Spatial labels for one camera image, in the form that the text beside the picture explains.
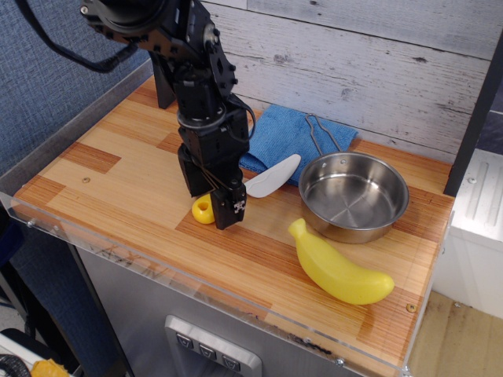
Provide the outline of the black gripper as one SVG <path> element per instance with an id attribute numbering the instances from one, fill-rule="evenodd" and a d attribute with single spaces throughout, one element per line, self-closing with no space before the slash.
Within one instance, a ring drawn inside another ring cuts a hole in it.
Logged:
<path id="1" fill-rule="evenodd" d="M 182 145 L 178 161 L 191 197 L 211 191 L 217 229 L 243 221 L 247 203 L 240 158 L 249 150 L 248 116 L 253 111 L 235 94 L 227 97 L 216 117 L 189 117 L 179 108 L 178 133 Z"/>

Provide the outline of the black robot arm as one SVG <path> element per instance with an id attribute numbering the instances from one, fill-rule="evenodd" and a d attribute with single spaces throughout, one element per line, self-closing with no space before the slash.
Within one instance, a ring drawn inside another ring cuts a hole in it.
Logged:
<path id="1" fill-rule="evenodd" d="M 178 104 L 178 161 L 191 196 L 210 196 L 218 229 L 242 221 L 239 162 L 255 115 L 233 94 L 236 68 L 210 13 L 199 1 L 84 1 L 81 13 L 106 38 L 149 52 L 159 106 Z"/>

